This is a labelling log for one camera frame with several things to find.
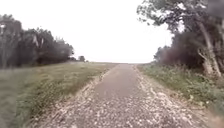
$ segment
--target sky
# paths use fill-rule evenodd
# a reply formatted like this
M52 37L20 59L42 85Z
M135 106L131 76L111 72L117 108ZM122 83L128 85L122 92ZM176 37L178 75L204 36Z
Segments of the sky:
M89 61L147 63L158 47L171 44L166 26L137 20L142 0L0 0L24 29L41 27L74 47Z

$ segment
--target grass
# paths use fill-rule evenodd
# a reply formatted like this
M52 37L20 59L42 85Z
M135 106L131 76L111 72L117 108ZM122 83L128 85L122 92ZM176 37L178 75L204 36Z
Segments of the grass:
M139 65L138 68L162 85L180 92L185 98L224 116L224 89L218 88L214 81L178 67L163 67L152 63Z
M0 126L22 127L113 65L65 63L0 71Z

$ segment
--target tree foliage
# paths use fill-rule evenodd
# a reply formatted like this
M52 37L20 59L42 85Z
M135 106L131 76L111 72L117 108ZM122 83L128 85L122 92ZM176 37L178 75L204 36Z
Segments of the tree foliage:
M0 27L2 68L64 62L73 54L73 47L49 30L23 30L12 15L0 16Z
M148 25L167 24L174 34L172 45L159 48L156 60L169 65L202 68L208 75L221 77L224 20L221 15L213 15L221 8L217 9L217 4L209 2L211 0L144 0L138 6L140 21Z
M85 57L84 56L79 56L79 61L81 61L81 62L85 62Z

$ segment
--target dirt path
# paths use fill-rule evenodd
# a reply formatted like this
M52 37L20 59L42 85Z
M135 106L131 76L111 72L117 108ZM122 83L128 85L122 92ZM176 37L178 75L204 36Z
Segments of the dirt path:
M41 128L207 128L193 112L120 64L58 106Z

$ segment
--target tree trunk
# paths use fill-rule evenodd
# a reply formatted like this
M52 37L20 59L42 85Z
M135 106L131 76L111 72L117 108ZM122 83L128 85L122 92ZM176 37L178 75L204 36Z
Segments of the tree trunk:
M205 42L206 42L206 45L207 45L207 53L208 53L208 58L207 60L205 61L210 61L210 62L206 62L208 64L212 64L212 69L213 69L213 73L215 75L215 77L218 77L220 78L222 76L221 72L220 72L220 69L219 69L219 66L218 66L218 63L217 63L217 60L216 60L216 56L215 56L215 53L214 53L214 47L213 47L213 44L212 44L212 41L211 41L211 37L209 35L209 33L207 32L205 26L199 21L196 21L204 38L205 38Z

